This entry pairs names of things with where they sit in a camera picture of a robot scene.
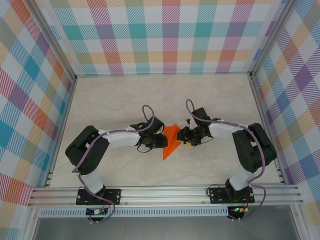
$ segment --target orange triangular piece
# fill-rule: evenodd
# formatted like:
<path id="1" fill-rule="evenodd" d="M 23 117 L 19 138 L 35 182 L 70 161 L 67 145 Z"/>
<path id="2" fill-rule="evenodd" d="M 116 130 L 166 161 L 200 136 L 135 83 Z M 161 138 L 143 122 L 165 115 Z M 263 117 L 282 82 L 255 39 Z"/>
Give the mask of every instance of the orange triangular piece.
<path id="1" fill-rule="evenodd" d="M 168 146 L 165 147 L 166 149 L 163 150 L 163 160 L 165 160 L 171 153 L 173 153 L 173 151 L 176 150 L 177 147 L 179 147 L 181 144 L 180 141 L 177 141 L 177 134 L 180 130 L 180 127 L 178 127 L 176 124 L 173 127 L 175 127 L 175 128 L 171 128 L 171 129 L 167 130 L 170 132 L 169 137 L 172 136 L 173 130 L 174 130 L 174 134 L 171 137 L 170 142 L 168 139 Z"/>
<path id="2" fill-rule="evenodd" d="M 172 142 L 172 140 L 174 139 L 174 136 L 175 136 L 175 133 L 177 131 L 177 124 L 173 125 L 173 126 L 165 126 L 164 127 L 164 131 L 163 131 L 163 134 L 166 136 L 167 138 L 167 141 L 168 141 L 168 146 L 166 146 L 164 149 L 163 149 L 163 160 L 165 160 L 165 156 L 167 155 L 167 151 L 169 149 L 169 146 Z"/>

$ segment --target purple cable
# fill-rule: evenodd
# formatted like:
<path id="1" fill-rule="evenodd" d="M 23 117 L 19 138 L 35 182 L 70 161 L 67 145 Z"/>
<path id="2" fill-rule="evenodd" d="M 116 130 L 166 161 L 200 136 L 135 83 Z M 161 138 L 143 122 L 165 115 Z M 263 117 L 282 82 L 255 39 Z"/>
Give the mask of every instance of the purple cable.
<path id="1" fill-rule="evenodd" d="M 75 166 L 75 168 L 71 171 L 72 173 L 77 173 L 78 178 L 79 178 L 80 182 L 82 183 L 84 189 L 85 189 L 90 195 L 92 195 L 93 197 L 95 197 L 95 198 L 97 198 L 97 199 L 100 199 L 100 200 L 102 200 L 102 201 L 105 201 L 106 203 L 109 203 L 109 204 L 112 205 L 112 207 L 113 207 L 112 212 L 111 212 L 108 216 L 106 216 L 105 218 L 103 218 L 102 220 L 100 220 L 99 222 L 93 221 L 93 220 L 91 219 L 91 215 L 90 215 L 90 216 L 89 216 L 89 220 L 91 221 L 91 223 L 92 223 L 92 222 L 95 222 L 95 223 L 98 224 L 98 223 L 103 223 L 104 221 L 108 220 L 108 219 L 115 213 L 115 211 L 116 211 L 116 206 L 115 206 L 115 204 L 114 204 L 112 201 L 110 201 L 110 200 L 108 200 L 108 199 L 105 199 L 105 198 L 103 198 L 103 197 L 100 197 L 100 196 L 94 194 L 93 192 L 91 192 L 91 191 L 87 188 L 87 186 L 85 185 L 85 182 L 82 180 L 81 175 L 80 175 L 78 169 L 80 168 L 80 166 L 82 165 L 82 163 L 83 163 L 84 160 L 86 159 L 86 157 L 87 157 L 90 149 L 93 147 L 93 145 L 94 145 L 101 137 L 103 137 L 103 136 L 105 136 L 105 135 L 108 135 L 108 134 L 119 133 L 119 132 L 140 133 L 140 132 L 143 132 L 143 131 L 149 129 L 149 128 L 152 126 L 152 124 L 154 123 L 154 121 L 155 121 L 155 112 L 154 112 L 154 110 L 153 110 L 149 105 L 143 105 L 143 106 L 142 106 L 142 113 L 143 113 L 143 116 L 144 116 L 144 118 L 145 118 L 146 120 L 148 120 L 148 118 L 147 118 L 147 116 L 146 116 L 146 113 L 145 113 L 145 108 L 146 108 L 146 107 L 149 108 L 149 109 L 151 110 L 151 113 L 152 113 L 151 122 L 150 122 L 150 124 L 149 124 L 147 127 L 143 128 L 143 129 L 139 129 L 139 130 L 117 129 L 117 130 L 112 130 L 112 131 L 104 132 L 104 133 L 100 134 L 99 136 L 97 136 L 97 137 L 91 142 L 91 144 L 88 146 L 87 150 L 85 151 L 83 157 L 81 158 L 80 162 L 79 162 L 79 163 Z"/>
<path id="2" fill-rule="evenodd" d="M 256 138 L 256 136 L 254 135 L 254 133 L 253 133 L 249 128 L 247 128 L 247 127 L 245 127 L 245 126 L 243 126 L 243 125 L 239 125 L 239 124 L 232 123 L 232 122 L 227 122 L 227 121 L 214 121 L 214 120 L 201 119 L 201 118 L 195 116 L 195 115 L 191 112 L 191 110 L 190 110 L 190 108 L 189 108 L 189 106 L 188 106 L 188 102 L 191 103 L 193 110 L 195 110 L 195 105 L 194 105 L 194 103 L 191 101 L 191 99 L 189 99 L 189 98 L 185 101 L 186 109 L 188 110 L 188 112 L 191 114 L 191 116 L 192 116 L 194 119 L 197 119 L 197 120 L 202 121 L 202 122 L 207 122 L 207 123 L 225 124 L 225 125 L 229 125 L 229 126 L 233 126 L 233 127 L 239 127 L 239 128 L 241 128 L 241 129 L 246 130 L 246 131 L 251 135 L 251 137 L 252 137 L 253 140 L 255 141 L 256 146 L 258 147 L 259 153 L 260 153 L 260 155 L 261 155 L 262 169 L 261 169 L 261 172 L 260 172 L 257 176 L 255 176 L 255 177 L 253 177 L 252 179 L 250 179 L 247 183 L 250 185 L 250 183 L 252 183 L 252 181 L 260 178 L 260 177 L 264 174 L 264 172 L 265 172 L 266 160 L 265 160 L 265 155 L 264 155 L 264 152 L 263 152 L 263 150 L 262 150 L 262 147 L 261 147 L 258 139 Z M 251 186 L 252 186 L 252 187 L 256 187 L 256 188 L 261 188 L 261 189 L 263 189 L 263 192 L 264 192 L 263 198 L 262 198 L 262 201 L 260 202 L 259 206 L 255 209 L 255 211 L 254 211 L 253 213 L 251 213 L 250 215 L 243 217 L 242 220 L 249 218 L 251 215 L 253 215 L 255 212 L 257 212 L 257 210 L 262 206 L 262 204 L 265 202 L 265 199 L 266 199 L 267 191 L 266 191 L 266 189 L 265 189 L 263 186 L 260 186 L 260 185 L 251 185 Z"/>

